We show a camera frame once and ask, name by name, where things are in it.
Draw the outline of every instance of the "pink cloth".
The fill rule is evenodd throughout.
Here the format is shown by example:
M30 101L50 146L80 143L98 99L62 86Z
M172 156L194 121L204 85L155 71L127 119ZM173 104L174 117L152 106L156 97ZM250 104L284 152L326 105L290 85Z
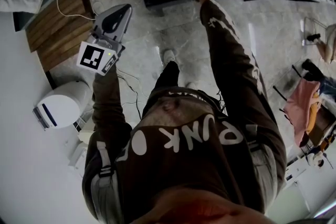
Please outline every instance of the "pink cloth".
M313 98L319 88L318 81L301 79L284 107L284 111L294 126L294 139L298 146L300 146L309 123L310 106L315 102L321 102L320 98Z

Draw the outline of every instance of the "wooden plank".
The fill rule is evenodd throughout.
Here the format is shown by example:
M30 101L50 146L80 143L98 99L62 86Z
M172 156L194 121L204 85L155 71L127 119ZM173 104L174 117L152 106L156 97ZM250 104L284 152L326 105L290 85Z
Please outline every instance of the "wooden plank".
M59 5L59 8L64 14L67 15L70 14L72 9L76 8L79 5L81 5L81 0L67 0L63 2L61 5ZM62 14L58 11L57 5L54 2L52 2L48 6L48 8L51 9L51 11L48 14L39 19L39 21L34 20L34 22L37 22L37 25L34 28L29 29L29 31L27 31L28 37L34 36L42 26L49 23L50 19L54 17L61 17Z
M63 54L65 54L68 50L72 49L74 46L79 45L82 41L87 40L89 36L90 30L86 30L79 36L73 38L71 41L63 44L61 47L59 47L57 50L55 50L51 55L48 55L46 58L42 58L41 64L46 69L51 69L56 65L60 63L59 59L64 59Z
M60 33L59 35L54 37L52 41L48 41L48 44L44 44L41 48L37 50L37 53L40 59L49 57L55 52L55 50L64 46L64 44L67 44L68 42L72 41L74 38L76 38L78 35L82 34L83 32L89 31L92 28L92 23L91 22L84 22L84 23L75 22L70 27L74 28L73 31L68 32L68 33L65 33L65 31L62 31L64 34Z
M81 0L76 1L71 6L69 6L69 9L66 10L66 13L84 14L85 9L83 4L81 3ZM50 20L47 23L40 26L37 33L27 37L30 49L32 51L36 50L48 37L50 37L57 30L64 27L67 23L69 23L73 19L74 16L66 17L63 16L61 13L50 18Z
M37 50L40 58L46 57L53 50L62 46L62 44L67 43L74 37L81 34L83 31L82 27L92 27L92 21L86 20L82 17L75 17L66 27L56 31L50 38L48 38Z
M76 55L79 52L79 48L80 48L80 44L77 44L76 46L74 46L73 48L71 48L70 50L66 51L64 54L62 54L58 58L56 58L54 61L52 61L50 63L42 64L44 72L49 71L50 69L54 68L58 64L60 64L60 63L64 62L65 60L67 60L68 58Z
M71 0L58 0L60 7L63 6L64 4L71 2ZM48 16L49 13L53 12L55 9L57 9L56 6L56 1L53 1L52 3L50 3L50 5L48 5L44 10L42 10L37 16L36 18L28 25L27 29L26 29L26 33L27 35L30 34L31 31L34 31L34 29L36 28L37 24L39 24L39 22Z

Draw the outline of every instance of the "gray floor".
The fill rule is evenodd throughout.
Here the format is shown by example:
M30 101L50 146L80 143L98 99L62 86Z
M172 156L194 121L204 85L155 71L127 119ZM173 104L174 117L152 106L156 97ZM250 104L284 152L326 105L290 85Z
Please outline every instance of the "gray floor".
M336 7L286 0L217 1L231 15L245 45L251 46L255 52L270 105L286 147L290 150L293 145L293 129L279 111L279 108L283 108L284 101L272 86L276 85L285 96L289 96L298 82L298 76L291 65L296 65L301 70L300 65L306 58L312 59L326 76L336 78L336 62L327 65L320 60L316 47L303 47L300 30L300 21L305 17L315 18L325 25L336 23ZM199 21L198 3L190 1L149 11L143 0L91 2L97 13L117 4L129 3L133 6L132 19L123 41L126 50L117 67L140 80L141 86L137 79L120 73L138 91L141 110L162 71L161 52L168 48L173 49L177 56L181 70L179 84L184 86L188 82L194 82L199 89L216 96L218 88L210 67L206 32ZM57 84L82 79L91 86L94 79L93 73L76 67L76 56L53 68L51 74ZM120 88L124 114L127 121L135 126L140 120L135 105L126 104L135 102L135 94L123 81L120 81ZM298 152L298 148L293 147L290 155Z

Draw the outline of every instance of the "sleeve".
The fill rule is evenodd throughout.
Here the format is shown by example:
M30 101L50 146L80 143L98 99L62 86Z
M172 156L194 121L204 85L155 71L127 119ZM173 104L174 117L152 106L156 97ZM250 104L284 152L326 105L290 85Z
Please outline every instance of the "sleeve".
M214 0L203 3L201 20L208 34L212 70L228 116L242 130L247 125L257 126L258 142L270 148L275 159L278 193L284 182L286 150L256 60L242 46L232 19Z
M95 152L97 141L106 143L109 157L113 162L126 146L132 130L122 113L119 80L115 65L105 76L96 74L93 82L93 100L92 119L95 127L88 147L86 166Z

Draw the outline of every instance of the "brown sweatshirt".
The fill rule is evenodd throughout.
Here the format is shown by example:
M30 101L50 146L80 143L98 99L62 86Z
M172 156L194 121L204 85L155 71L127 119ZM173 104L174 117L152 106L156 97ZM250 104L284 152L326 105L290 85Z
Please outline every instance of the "brown sweatshirt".
M88 148L83 193L91 213L91 181L101 168L104 141L117 176L123 222L143 216L153 198L175 186L212 191L265 212L281 189L285 146L268 105L260 71L225 11L209 0L201 9L216 83L228 116L206 94L168 88L152 92L141 122L131 130L120 105L116 69L93 84L96 132ZM165 102L175 102L165 113Z

